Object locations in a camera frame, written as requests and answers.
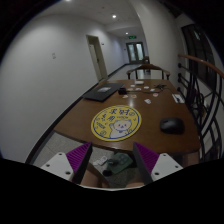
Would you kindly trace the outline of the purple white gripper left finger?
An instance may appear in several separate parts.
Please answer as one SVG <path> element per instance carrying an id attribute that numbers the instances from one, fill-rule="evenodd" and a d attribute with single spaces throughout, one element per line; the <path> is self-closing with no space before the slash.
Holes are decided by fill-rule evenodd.
<path id="1" fill-rule="evenodd" d="M 57 153 L 42 166 L 42 169 L 75 184 L 80 184 L 91 154 L 92 143 L 88 142 L 68 153 Z"/>

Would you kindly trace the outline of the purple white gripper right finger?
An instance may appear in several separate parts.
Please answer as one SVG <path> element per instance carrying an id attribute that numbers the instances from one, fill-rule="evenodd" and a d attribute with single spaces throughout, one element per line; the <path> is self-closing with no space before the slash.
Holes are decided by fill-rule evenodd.
<path id="1" fill-rule="evenodd" d="M 145 185 L 182 169 L 167 153 L 158 154 L 137 142 L 133 144 L 133 154 Z"/>

